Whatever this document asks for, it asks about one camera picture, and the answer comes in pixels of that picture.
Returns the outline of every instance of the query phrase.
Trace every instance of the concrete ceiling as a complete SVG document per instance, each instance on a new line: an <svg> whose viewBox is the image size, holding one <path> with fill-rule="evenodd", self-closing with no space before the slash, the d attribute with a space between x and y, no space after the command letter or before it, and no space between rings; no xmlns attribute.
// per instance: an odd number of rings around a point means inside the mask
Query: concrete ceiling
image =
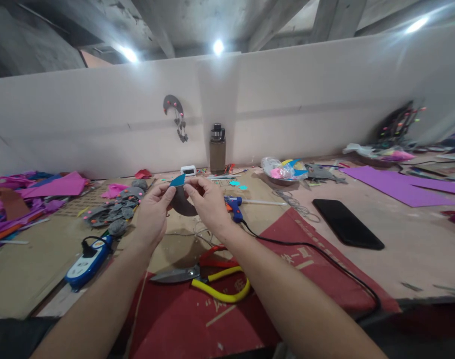
<svg viewBox="0 0 455 359"><path fill-rule="evenodd" d="M212 53L217 39L226 51L247 52L403 29L443 6L436 21L455 18L455 0L18 2L70 33L73 46L111 63L126 62L123 47L143 60Z"/></svg>

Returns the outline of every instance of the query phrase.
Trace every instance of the light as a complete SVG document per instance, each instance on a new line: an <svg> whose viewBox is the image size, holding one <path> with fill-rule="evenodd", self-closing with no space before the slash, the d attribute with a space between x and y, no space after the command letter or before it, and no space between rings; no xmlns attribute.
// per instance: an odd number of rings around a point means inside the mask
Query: light
<svg viewBox="0 0 455 359"><path fill-rule="evenodd" d="M136 54L134 53L134 51L132 51L130 48L127 48L127 47L122 47L121 46L121 53L125 56L126 59L128 59L130 62L137 62L138 61L138 57L136 56Z"/></svg>
<svg viewBox="0 0 455 359"><path fill-rule="evenodd" d="M215 43L214 43L214 53L217 55L217 56L220 56L220 54L224 51L224 44L222 43L221 40L217 40Z"/></svg>
<svg viewBox="0 0 455 359"><path fill-rule="evenodd" d="M418 21L414 22L412 25L410 25L410 27L405 31L405 33L417 31L420 27L425 25L427 23L427 21L428 21L428 17L421 18L420 20L418 20Z"/></svg>

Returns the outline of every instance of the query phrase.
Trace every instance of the white wall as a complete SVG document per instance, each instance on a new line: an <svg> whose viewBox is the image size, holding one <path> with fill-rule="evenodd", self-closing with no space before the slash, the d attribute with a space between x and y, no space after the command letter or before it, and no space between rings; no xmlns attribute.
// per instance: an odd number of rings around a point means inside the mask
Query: white wall
<svg viewBox="0 0 455 359"><path fill-rule="evenodd" d="M182 101L187 143L164 115L166 94ZM229 162L332 154L422 97L411 135L431 142L455 122L455 27L0 79L0 151L12 150L0 174L204 166L214 122Z"/></svg>

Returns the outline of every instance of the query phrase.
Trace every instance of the thermos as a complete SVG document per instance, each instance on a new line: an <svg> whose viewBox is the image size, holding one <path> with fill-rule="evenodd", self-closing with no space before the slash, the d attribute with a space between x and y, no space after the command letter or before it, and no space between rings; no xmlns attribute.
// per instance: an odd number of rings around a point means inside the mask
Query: thermos
<svg viewBox="0 0 455 359"><path fill-rule="evenodd" d="M214 124L209 142L209 156L211 173L224 174L226 168L226 129L221 124Z"/></svg>

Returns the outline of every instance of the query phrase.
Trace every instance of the black phone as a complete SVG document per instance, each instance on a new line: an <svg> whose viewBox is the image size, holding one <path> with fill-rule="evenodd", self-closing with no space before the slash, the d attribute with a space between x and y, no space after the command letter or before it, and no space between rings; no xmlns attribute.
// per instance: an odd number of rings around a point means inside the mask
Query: black phone
<svg viewBox="0 0 455 359"><path fill-rule="evenodd" d="M345 205L332 199L314 199L314 206L345 245L382 250L385 245Z"/></svg>

